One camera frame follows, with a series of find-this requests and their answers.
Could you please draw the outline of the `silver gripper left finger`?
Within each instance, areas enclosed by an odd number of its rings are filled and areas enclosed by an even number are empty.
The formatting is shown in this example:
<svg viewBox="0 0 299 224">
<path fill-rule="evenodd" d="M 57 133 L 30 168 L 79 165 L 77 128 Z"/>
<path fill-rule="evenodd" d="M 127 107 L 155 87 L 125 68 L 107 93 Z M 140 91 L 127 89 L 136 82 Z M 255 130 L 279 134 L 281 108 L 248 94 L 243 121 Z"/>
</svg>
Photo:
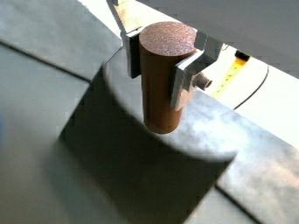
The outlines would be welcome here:
<svg viewBox="0 0 299 224">
<path fill-rule="evenodd" d="M 151 9 L 136 0 L 107 0 L 116 25 L 120 30 L 120 38 L 127 58 L 127 72 L 133 79 L 141 73 L 139 34 L 151 24 Z"/>
</svg>

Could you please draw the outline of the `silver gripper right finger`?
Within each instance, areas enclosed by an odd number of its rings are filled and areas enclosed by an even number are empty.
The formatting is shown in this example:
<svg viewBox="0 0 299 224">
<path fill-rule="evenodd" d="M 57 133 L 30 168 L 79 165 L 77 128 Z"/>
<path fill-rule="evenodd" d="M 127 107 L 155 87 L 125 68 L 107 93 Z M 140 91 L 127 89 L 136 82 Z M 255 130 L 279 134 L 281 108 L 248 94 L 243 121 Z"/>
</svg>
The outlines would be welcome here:
<svg viewBox="0 0 299 224">
<path fill-rule="evenodd" d="M 217 60 L 223 43 L 199 31 L 193 45 L 195 52 L 175 65 L 171 107 L 176 111 L 191 100 L 193 89 L 211 84 L 201 71 Z"/>
</svg>

